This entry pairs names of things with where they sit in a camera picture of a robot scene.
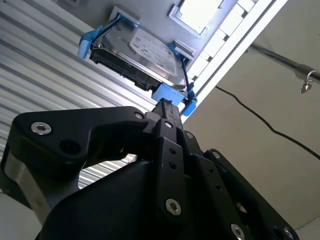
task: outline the corrugated metal wall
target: corrugated metal wall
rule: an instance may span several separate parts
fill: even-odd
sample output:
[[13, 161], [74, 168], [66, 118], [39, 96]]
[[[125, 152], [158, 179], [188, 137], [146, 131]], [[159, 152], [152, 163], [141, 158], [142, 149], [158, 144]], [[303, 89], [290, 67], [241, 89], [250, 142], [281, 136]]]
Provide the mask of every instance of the corrugated metal wall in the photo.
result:
[[[77, 57], [91, 27], [49, 0], [0, 1], [0, 158], [11, 122], [24, 112], [134, 106], [150, 111], [147, 92], [107, 68]], [[133, 156], [83, 170], [84, 187]]]

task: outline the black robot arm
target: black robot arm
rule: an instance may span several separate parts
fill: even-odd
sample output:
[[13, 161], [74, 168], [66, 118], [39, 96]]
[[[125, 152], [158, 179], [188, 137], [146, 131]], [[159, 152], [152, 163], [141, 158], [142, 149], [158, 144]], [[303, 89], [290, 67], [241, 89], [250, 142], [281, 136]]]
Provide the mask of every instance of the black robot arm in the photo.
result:
[[[136, 161], [78, 188], [81, 169]], [[179, 110], [134, 107], [17, 116], [0, 187], [34, 210], [38, 240], [298, 240], [289, 224], [215, 149], [202, 152]]]

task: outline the ceiling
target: ceiling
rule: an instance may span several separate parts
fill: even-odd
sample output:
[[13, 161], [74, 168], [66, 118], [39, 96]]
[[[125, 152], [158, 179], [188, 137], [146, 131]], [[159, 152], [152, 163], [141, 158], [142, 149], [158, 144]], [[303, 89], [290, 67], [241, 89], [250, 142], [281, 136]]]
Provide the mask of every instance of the ceiling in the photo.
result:
[[[317, 0], [288, 1], [256, 42], [320, 69], [319, 9]], [[320, 85], [299, 94], [302, 83], [290, 70], [249, 50], [218, 86], [320, 154]], [[232, 97], [214, 89], [184, 126], [202, 150], [222, 152], [295, 229], [320, 217], [320, 161], [272, 133]]]

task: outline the hard drive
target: hard drive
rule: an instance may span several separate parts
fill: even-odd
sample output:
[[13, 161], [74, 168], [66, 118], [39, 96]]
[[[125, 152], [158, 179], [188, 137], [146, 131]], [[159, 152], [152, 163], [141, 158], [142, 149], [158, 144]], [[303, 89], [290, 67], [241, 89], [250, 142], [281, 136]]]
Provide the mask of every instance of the hard drive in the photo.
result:
[[134, 81], [144, 90], [163, 82], [186, 89], [181, 59], [162, 41], [128, 20], [121, 20], [99, 36], [90, 59]]

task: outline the hard drive label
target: hard drive label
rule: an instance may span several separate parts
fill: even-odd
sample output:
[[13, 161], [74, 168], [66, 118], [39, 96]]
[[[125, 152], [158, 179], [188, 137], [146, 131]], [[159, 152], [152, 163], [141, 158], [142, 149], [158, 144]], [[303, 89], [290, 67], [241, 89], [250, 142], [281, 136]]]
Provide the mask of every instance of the hard drive label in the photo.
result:
[[130, 46], [157, 67], [173, 76], [177, 75], [175, 54], [154, 36], [139, 28], [135, 32]]

